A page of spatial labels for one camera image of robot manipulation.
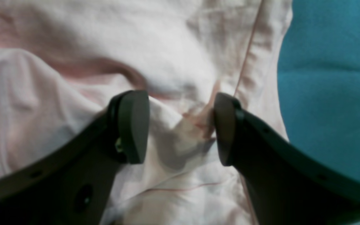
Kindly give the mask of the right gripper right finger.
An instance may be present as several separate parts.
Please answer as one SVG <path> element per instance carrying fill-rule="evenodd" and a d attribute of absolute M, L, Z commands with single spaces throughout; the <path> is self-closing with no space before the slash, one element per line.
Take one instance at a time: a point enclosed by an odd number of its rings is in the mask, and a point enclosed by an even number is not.
<path fill-rule="evenodd" d="M 304 155 L 271 126 L 217 93 L 214 126 L 223 166 L 244 178 L 260 225 L 360 225 L 360 182 Z"/>

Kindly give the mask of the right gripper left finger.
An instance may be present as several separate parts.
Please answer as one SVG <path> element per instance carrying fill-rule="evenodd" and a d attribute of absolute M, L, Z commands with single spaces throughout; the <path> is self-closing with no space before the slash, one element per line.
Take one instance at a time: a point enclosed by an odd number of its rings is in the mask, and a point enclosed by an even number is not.
<path fill-rule="evenodd" d="M 98 225 L 122 165 L 145 160 L 147 91 L 113 97 L 53 154 L 0 178 L 0 225 Z"/>

